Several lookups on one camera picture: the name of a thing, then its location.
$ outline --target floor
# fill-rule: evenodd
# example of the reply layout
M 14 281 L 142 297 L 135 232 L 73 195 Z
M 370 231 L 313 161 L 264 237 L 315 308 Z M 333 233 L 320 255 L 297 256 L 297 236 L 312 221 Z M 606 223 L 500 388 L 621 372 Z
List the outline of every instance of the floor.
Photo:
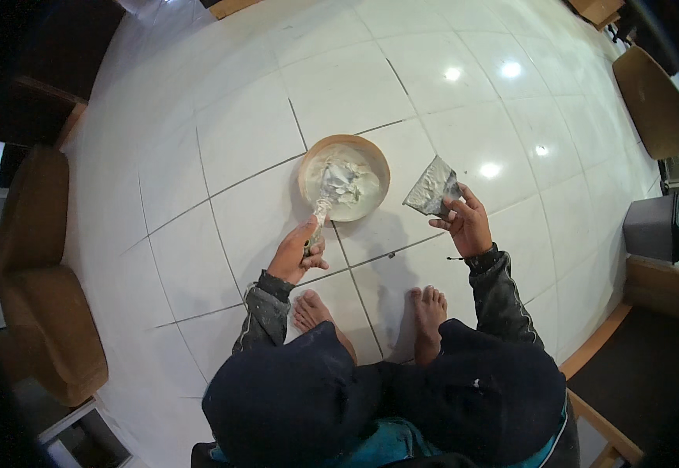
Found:
M 360 134 L 391 168 L 382 206 L 327 225 L 331 267 L 293 293 L 322 296 L 361 363 L 411 358 L 410 287 L 476 323 L 448 234 L 401 205 L 436 154 L 487 208 L 557 362 L 619 301 L 622 218 L 659 173 L 614 82 L 622 47 L 558 0 L 265 0 L 220 22 L 195 0 L 130 9 L 64 147 L 65 262 L 108 359 L 101 413 L 151 468 L 211 440 L 200 397 L 246 287 L 310 213 L 296 168 L 324 136 Z

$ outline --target right hand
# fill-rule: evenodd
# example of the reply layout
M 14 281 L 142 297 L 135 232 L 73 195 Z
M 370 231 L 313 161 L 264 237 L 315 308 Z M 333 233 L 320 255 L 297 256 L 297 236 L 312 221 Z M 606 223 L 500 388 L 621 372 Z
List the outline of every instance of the right hand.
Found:
M 459 255 L 464 258 L 475 257 L 490 250 L 493 238 L 488 227 L 488 215 L 484 206 L 475 197 L 472 190 L 464 183 L 459 183 L 459 189 L 465 196 L 465 201 L 444 198 L 444 205 L 450 209 L 445 220 L 429 220 L 428 224 L 434 228 L 447 230 L 454 240 Z

